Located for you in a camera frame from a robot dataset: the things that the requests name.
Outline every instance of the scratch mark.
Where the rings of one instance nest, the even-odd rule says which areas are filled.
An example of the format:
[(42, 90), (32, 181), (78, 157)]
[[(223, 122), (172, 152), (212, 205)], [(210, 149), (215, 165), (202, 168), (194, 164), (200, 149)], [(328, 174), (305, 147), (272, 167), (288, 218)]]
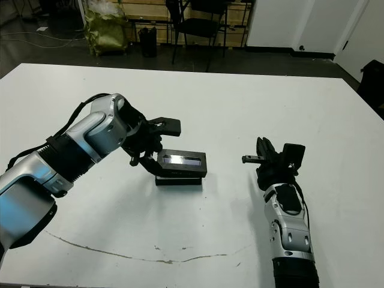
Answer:
[(250, 245), (248, 245), (248, 246), (244, 246), (244, 247), (240, 248), (239, 250), (236, 250), (232, 255), (238, 254), (238, 253), (241, 252), (242, 250), (247, 249), (248, 247), (251, 247), (251, 246), (252, 246), (252, 244), (250, 244)]
[(108, 255), (112, 255), (112, 256), (117, 256), (117, 257), (121, 257), (121, 258), (126, 258), (126, 259), (132, 259), (132, 260), (144, 261), (144, 262), (156, 262), (156, 263), (163, 263), (163, 264), (185, 263), (185, 262), (193, 261), (193, 260), (196, 260), (196, 259), (202, 259), (202, 258), (211, 258), (211, 257), (221, 257), (221, 256), (235, 255), (236, 253), (240, 252), (241, 250), (246, 249), (249, 246), (251, 246), (251, 245), (248, 245), (248, 246), (242, 247), (241, 249), (235, 251), (232, 254), (204, 255), (204, 256), (197, 256), (197, 257), (189, 258), (187, 260), (151, 260), (151, 259), (142, 259), (142, 258), (136, 258), (136, 257), (132, 257), (132, 256), (127, 256), (127, 255), (112, 253), (112, 252), (108, 252), (108, 251), (94, 249), (94, 248), (91, 248), (91, 247), (88, 247), (88, 246), (82, 246), (82, 245), (79, 245), (79, 244), (76, 244), (76, 243), (72, 243), (72, 242), (70, 242), (68, 240), (65, 240), (65, 239), (63, 239), (61, 237), (58, 237), (58, 236), (56, 236), (54, 234), (51, 234), (51, 233), (49, 233), (46, 230), (44, 230), (44, 232), (46, 232), (50, 236), (52, 236), (52, 237), (54, 237), (54, 238), (56, 238), (56, 239), (58, 239), (58, 240), (60, 240), (60, 241), (62, 241), (64, 243), (67, 243), (69, 245), (75, 246), (77, 248), (82, 248), (82, 249), (86, 249), (86, 250), (90, 250), (90, 251), (94, 251), (94, 252), (99, 252), (99, 253), (103, 253), (103, 254), (108, 254)]
[(217, 256), (228, 256), (228, 254), (215, 254), (215, 255), (197, 256), (197, 257), (193, 257), (191, 259), (187, 259), (187, 260), (183, 260), (183, 261), (178, 261), (178, 262), (185, 263), (185, 262), (189, 262), (189, 261), (196, 260), (196, 259), (210, 258), (210, 257), (217, 257)]

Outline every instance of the device screen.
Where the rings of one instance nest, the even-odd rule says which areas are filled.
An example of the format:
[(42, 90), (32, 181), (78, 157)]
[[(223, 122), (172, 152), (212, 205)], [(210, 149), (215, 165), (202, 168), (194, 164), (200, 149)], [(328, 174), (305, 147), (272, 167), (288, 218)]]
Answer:
[(200, 166), (201, 160), (195, 157), (185, 157), (180, 155), (165, 155), (163, 157), (164, 163), (167, 164), (183, 164), (183, 165), (192, 165)]

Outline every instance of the white cable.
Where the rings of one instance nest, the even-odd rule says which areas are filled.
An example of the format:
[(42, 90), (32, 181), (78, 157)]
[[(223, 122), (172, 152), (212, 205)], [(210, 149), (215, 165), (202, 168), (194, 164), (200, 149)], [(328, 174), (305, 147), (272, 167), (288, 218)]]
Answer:
[(40, 33), (34, 33), (34, 32), (12, 32), (12, 33), (0, 34), (0, 37), (2, 37), (2, 36), (9, 36), (9, 35), (17, 35), (17, 34), (33, 34), (33, 35), (39, 35), (39, 36), (43, 36), (43, 37), (47, 37), (47, 38), (51, 38), (51, 39), (56, 39), (56, 40), (61, 40), (61, 41), (76, 41), (76, 40), (83, 40), (83, 39), (85, 39), (85, 38), (80, 38), (80, 39), (61, 39), (61, 38), (56, 38), (56, 37), (52, 37), (52, 36), (48, 36), (48, 35), (44, 35), (44, 34), (40, 34)]
[(1, 41), (19, 41), (19, 42), (28, 43), (28, 44), (30, 44), (30, 45), (33, 45), (33, 46), (36, 46), (36, 47), (39, 47), (39, 48), (54, 49), (54, 48), (62, 48), (62, 47), (65, 47), (65, 46), (67, 46), (68, 44), (72, 43), (73, 40), (69, 40), (69, 42), (65, 43), (64, 45), (61, 45), (61, 46), (54, 46), (54, 47), (41, 46), (41, 45), (39, 45), (39, 44), (35, 44), (35, 43), (28, 42), (28, 41), (21, 40), (21, 39), (2, 39)]

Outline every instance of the gray floor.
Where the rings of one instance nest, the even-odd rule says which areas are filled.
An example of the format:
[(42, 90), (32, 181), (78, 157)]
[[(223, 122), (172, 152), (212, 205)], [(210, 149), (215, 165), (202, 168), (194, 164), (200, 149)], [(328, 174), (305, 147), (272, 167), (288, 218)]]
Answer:
[[(35, 32), (40, 26), (48, 26), (48, 30), (40, 32), (59, 38), (82, 38), (79, 31), (81, 21), (58, 21), (55, 23), (40, 21), (39, 23), (23, 23), (14, 20), (1, 28), (1, 34), (11, 32)], [(40, 37), (38, 35), (23, 34), (3, 36), (0, 38), (0, 77), (4, 77), (20, 63), (81, 65), (95, 67), (116, 67), (152, 70), (174, 70), (204, 72), (208, 53), (206, 49), (188, 47), (179, 48), (176, 62), (171, 64), (173, 48), (159, 46), (156, 58), (144, 58), (140, 46), (133, 44), (125, 55), (92, 56), (85, 40), (73, 41), (63, 48), (43, 49), (21, 41), (6, 41), (6, 39), (20, 39), (30, 41), (41, 46), (60, 46), (67, 42)], [(358, 82), (346, 73), (340, 66), (328, 59), (294, 58), (288, 53), (254, 53), (244, 49), (227, 50), (226, 57), (221, 57), (221, 51), (214, 53), (211, 73), (238, 74), (267, 74), (310, 77), (338, 77), (343, 78), (353, 89)]]

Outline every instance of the green bag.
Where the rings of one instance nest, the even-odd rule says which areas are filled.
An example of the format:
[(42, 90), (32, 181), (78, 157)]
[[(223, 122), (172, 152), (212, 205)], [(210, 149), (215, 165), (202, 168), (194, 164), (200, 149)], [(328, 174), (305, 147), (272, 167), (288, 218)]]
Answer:
[(85, 38), (91, 54), (126, 51), (128, 40), (124, 27), (128, 20), (125, 15), (105, 14), (87, 10), (85, 15)]

